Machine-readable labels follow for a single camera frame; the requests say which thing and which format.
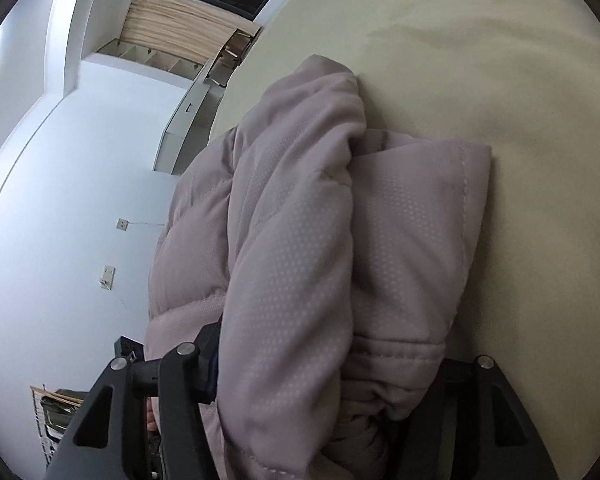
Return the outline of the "mauve hooded down coat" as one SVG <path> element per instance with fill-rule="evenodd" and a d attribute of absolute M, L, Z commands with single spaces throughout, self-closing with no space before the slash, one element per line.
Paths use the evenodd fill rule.
<path fill-rule="evenodd" d="M 224 479 L 376 479 L 383 418 L 437 375 L 492 153 L 367 125 L 346 66 L 313 55 L 189 165 L 150 272 L 145 352 L 221 325 L 202 412 Z"/>

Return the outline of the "wall light switch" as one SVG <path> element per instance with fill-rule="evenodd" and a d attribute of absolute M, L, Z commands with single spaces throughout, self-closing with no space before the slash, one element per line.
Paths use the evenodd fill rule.
<path fill-rule="evenodd" d="M 111 290 L 114 287 L 114 274 L 116 274 L 116 268 L 106 264 L 99 279 L 99 284 L 102 289 Z"/>

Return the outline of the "wall power socket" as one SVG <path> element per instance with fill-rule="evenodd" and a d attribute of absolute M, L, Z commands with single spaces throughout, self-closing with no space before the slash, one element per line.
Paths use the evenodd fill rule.
<path fill-rule="evenodd" d="M 128 220 L 120 218 L 117 221 L 117 229 L 120 230 L 120 231 L 126 231 L 128 229 L 128 226 L 129 226 L 129 221 Z"/>

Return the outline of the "white wall-mounted desk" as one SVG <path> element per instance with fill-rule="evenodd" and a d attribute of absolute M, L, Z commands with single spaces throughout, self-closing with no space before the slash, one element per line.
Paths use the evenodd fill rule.
<path fill-rule="evenodd" d="M 163 131 L 154 170 L 179 176 L 207 146 L 218 99 L 208 77 L 209 61 L 196 76 Z"/>

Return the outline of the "small folding table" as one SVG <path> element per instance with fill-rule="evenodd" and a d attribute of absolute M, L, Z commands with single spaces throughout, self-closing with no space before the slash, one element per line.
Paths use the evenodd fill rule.
<path fill-rule="evenodd" d="M 213 59 L 204 81 L 210 81 L 220 88 L 225 88 L 257 38 L 257 32 L 250 35 L 248 32 L 236 29 Z"/>

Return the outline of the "left built-in shelf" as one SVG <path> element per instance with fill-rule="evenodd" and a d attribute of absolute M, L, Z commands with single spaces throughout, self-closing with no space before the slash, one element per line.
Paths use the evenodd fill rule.
<path fill-rule="evenodd" d="M 179 58 L 173 54 L 139 44 L 130 44 L 120 39 L 109 41 L 98 50 L 98 53 L 156 68 L 189 80 L 194 80 L 202 69 L 202 64 L 186 60 L 186 58 Z"/>

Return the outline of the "olive green bed sheet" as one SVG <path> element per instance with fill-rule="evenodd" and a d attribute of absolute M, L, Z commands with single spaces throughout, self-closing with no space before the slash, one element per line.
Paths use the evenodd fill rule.
<path fill-rule="evenodd" d="M 220 136 L 312 54 L 368 123 L 489 144 L 454 350 L 493 356 L 564 479 L 600 456 L 600 23 L 582 0 L 289 0 L 236 70 Z"/>

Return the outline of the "left beige curtain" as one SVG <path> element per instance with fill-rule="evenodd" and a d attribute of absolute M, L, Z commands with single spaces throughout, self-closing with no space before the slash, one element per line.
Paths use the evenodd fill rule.
<path fill-rule="evenodd" d="M 261 26 L 199 0 L 132 0 L 119 39 L 204 63 L 240 30 L 257 36 Z"/>

